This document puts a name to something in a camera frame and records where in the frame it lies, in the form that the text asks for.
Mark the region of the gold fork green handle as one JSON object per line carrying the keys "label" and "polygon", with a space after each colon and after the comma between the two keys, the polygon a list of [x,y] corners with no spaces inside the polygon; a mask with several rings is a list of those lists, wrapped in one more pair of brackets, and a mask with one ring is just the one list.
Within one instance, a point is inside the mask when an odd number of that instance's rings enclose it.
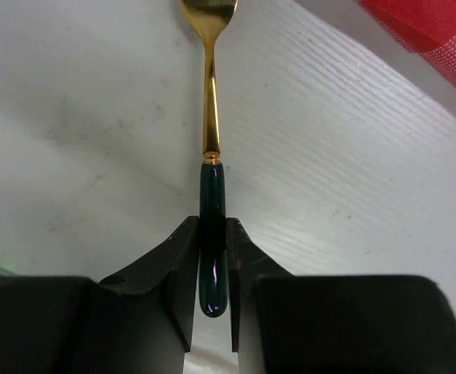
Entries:
{"label": "gold fork green handle", "polygon": [[237,5],[237,1],[180,2],[187,23],[201,39],[204,49],[198,286],[200,308],[210,318],[221,316],[228,306],[225,180],[217,107],[215,45],[232,20]]}

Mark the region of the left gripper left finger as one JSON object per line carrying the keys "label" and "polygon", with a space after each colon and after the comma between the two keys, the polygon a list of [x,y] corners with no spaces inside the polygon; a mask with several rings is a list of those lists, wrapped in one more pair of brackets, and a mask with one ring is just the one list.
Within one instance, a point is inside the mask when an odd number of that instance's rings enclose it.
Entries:
{"label": "left gripper left finger", "polygon": [[94,281],[0,276],[0,373],[180,373],[190,350],[198,219]]}

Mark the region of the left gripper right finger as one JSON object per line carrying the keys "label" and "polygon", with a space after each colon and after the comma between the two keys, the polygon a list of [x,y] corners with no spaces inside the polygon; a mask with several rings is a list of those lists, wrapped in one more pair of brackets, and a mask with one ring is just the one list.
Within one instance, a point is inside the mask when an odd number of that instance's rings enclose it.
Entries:
{"label": "left gripper right finger", "polygon": [[456,373],[456,318],[416,275],[297,276],[226,223],[232,349],[243,373]]}

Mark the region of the red checkered cloth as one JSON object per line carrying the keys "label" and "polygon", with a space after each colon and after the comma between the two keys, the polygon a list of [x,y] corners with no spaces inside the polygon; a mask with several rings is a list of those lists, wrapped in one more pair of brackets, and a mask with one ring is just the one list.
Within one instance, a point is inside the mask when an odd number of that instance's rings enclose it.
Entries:
{"label": "red checkered cloth", "polygon": [[398,43],[456,88],[456,0],[359,3]]}

